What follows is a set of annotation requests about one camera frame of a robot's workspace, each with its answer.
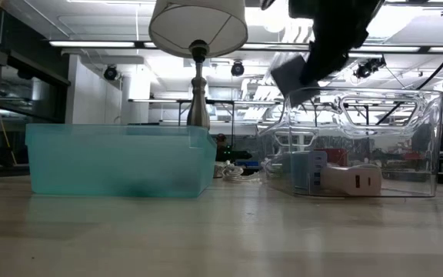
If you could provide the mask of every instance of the table surface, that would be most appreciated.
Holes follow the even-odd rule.
[[[443,186],[327,199],[217,181],[197,199],[132,199],[0,179],[0,276],[443,276]]]

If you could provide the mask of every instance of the lamp stand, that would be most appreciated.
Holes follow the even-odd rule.
[[[209,47],[206,42],[196,40],[191,43],[189,50],[196,62],[196,76],[191,80],[192,103],[189,108],[187,125],[205,127],[209,130],[209,114],[208,110],[206,110],[205,100],[206,80],[202,76],[203,62],[209,52]]]

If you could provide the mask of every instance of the teal plastic bin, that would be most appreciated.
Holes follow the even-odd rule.
[[[32,190],[52,195],[197,197],[216,145],[204,128],[28,124]]]

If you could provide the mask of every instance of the translucent plastic container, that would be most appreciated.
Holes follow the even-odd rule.
[[[216,146],[199,127],[28,124],[32,190],[53,195],[196,197]]]
[[[442,102],[430,91],[293,92],[258,134],[261,179],[303,195],[434,196]]]

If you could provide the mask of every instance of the white lamp shade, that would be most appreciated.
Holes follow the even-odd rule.
[[[191,58],[189,46],[201,39],[206,58],[233,52],[247,42],[244,0],[157,0],[148,29],[161,50]]]

